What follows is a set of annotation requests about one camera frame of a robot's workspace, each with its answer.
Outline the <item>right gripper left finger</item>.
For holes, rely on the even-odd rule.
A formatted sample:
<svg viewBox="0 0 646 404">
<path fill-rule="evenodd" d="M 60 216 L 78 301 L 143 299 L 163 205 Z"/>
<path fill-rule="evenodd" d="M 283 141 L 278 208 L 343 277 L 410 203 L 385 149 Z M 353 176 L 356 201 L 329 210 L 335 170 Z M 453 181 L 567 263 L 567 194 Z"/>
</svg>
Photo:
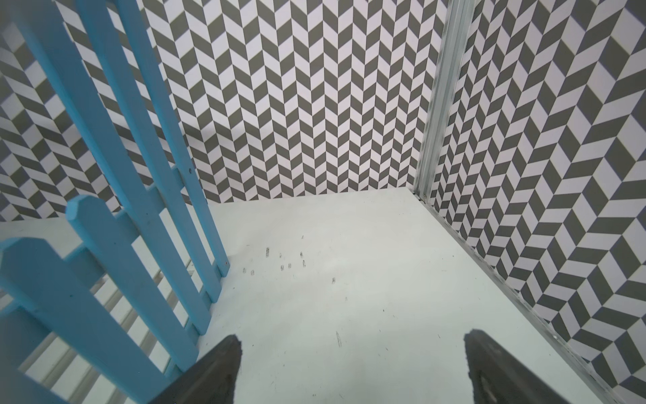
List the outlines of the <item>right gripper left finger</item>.
<svg viewBox="0 0 646 404">
<path fill-rule="evenodd" d="M 151 403 L 233 404 L 241 364 L 242 342 L 229 335 Z"/>
</svg>

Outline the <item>blue white two-tier shelf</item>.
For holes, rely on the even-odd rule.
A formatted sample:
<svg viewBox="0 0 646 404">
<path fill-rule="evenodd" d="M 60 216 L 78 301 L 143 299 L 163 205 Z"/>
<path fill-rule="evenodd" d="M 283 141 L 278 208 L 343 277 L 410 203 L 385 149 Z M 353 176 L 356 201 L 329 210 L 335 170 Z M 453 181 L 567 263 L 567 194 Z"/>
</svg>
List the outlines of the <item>blue white two-tier shelf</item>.
<svg viewBox="0 0 646 404">
<path fill-rule="evenodd" d="M 205 355 L 197 342 L 230 263 L 134 1 L 79 1 L 77 12 L 154 184 L 146 187 L 52 1 L 4 1 L 123 206 L 79 195 L 66 217 L 81 244 L 1 244 L 1 397 L 61 398 L 20 365 L 51 334 L 130 399 L 151 403 Z"/>
</svg>

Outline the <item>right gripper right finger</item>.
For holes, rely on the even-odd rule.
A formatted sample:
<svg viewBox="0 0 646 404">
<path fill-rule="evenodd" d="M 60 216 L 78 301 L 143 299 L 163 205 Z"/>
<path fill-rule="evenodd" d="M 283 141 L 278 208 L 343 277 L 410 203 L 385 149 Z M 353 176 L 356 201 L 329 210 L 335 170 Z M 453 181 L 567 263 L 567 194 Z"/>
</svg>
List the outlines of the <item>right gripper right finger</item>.
<svg viewBox="0 0 646 404">
<path fill-rule="evenodd" d="M 475 403 L 567 402 L 484 331 L 471 330 L 464 345 Z"/>
</svg>

